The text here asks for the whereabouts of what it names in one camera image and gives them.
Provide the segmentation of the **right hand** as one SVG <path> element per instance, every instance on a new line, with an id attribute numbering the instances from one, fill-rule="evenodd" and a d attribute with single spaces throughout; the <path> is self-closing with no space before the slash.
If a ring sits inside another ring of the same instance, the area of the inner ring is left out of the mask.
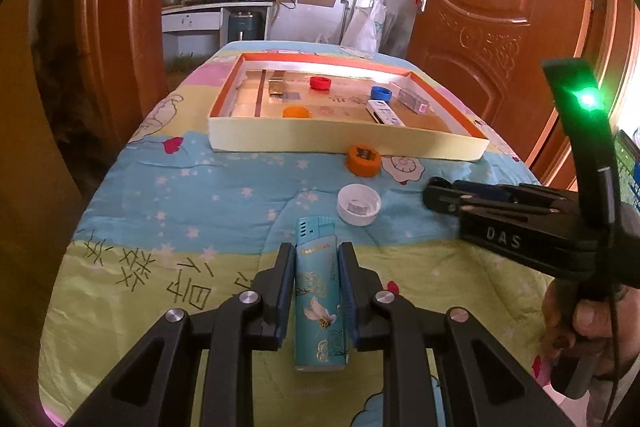
<path id="1" fill-rule="evenodd" d="M 544 333 L 541 351 L 548 360 L 560 355 L 581 355 L 582 352 L 599 351 L 601 358 L 593 375 L 612 381 L 623 377 L 639 355 L 639 291 L 623 287 L 622 299 L 616 301 L 618 371 L 615 370 L 613 329 L 610 308 L 600 301 L 582 300 L 577 303 L 573 325 L 568 326 L 559 308 L 556 280 L 546 290 L 541 311 L 544 314 Z"/>

